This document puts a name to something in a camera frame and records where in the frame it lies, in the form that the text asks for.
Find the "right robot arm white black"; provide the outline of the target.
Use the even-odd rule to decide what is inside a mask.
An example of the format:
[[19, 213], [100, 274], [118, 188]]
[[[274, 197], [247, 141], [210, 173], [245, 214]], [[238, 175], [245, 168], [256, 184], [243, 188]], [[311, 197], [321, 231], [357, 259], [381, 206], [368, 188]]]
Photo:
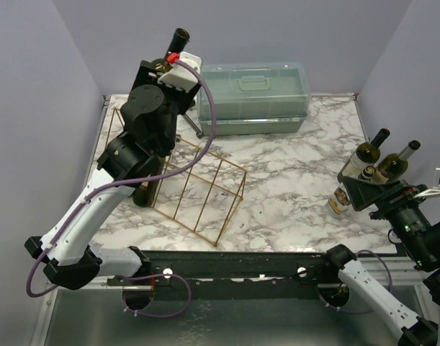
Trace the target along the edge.
[[400, 240], [407, 258], [384, 259], [387, 279], [401, 284], [423, 283], [428, 299], [439, 310], [439, 320], [430, 321], [399, 301], [384, 288], [380, 273], [368, 259], [358, 259], [344, 245], [321, 255], [320, 273], [328, 282], [341, 281], [356, 293], [386, 323], [399, 345], [440, 345], [440, 222], [432, 225], [421, 212], [420, 204], [440, 197], [440, 168], [437, 186], [409, 185], [405, 181], [385, 184], [346, 177], [343, 184], [354, 210], [376, 205], [369, 214], [374, 220], [386, 220]]

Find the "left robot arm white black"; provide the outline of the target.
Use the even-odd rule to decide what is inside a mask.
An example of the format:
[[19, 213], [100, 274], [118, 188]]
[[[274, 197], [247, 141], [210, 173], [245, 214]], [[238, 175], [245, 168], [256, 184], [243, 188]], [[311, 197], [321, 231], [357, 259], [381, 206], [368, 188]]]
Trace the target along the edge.
[[24, 244], [53, 288], [77, 290], [94, 278], [126, 277], [140, 285], [148, 279], [150, 262], [137, 247], [96, 248], [91, 240], [112, 211], [144, 182], [180, 174], [158, 174], [161, 159], [175, 147], [178, 115], [190, 107], [206, 84], [200, 63], [177, 53], [164, 62], [142, 61], [126, 103], [120, 107], [122, 132], [97, 160], [82, 193], [62, 219], [44, 236]]

